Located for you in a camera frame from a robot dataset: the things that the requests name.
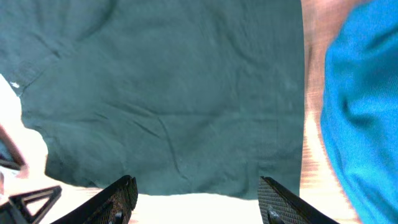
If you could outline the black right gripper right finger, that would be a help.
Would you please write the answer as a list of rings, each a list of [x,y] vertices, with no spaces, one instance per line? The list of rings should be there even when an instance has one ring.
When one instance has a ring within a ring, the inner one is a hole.
[[[270,177],[257,192],[263,224],[338,224]]]

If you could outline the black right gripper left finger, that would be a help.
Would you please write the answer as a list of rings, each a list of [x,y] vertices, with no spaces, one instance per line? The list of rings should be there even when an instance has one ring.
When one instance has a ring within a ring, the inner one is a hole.
[[[125,175],[52,224],[128,224],[137,198],[136,179]]]

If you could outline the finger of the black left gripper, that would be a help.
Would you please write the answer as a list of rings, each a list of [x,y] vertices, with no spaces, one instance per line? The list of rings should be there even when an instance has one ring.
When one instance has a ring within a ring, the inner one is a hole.
[[[40,223],[60,198],[61,193],[62,188],[58,185],[10,196],[8,202],[1,205],[1,224]],[[27,206],[40,200],[45,200],[45,203],[35,213],[31,213]]]
[[[1,140],[12,159],[21,167],[18,177],[28,177],[28,159],[25,127],[23,124],[1,125]]]

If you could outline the black shorts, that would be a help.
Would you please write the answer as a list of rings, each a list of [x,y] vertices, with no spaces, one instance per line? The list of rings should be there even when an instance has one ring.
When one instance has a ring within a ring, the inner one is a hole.
[[[299,192],[299,0],[2,1],[1,74],[45,172],[147,195]]]

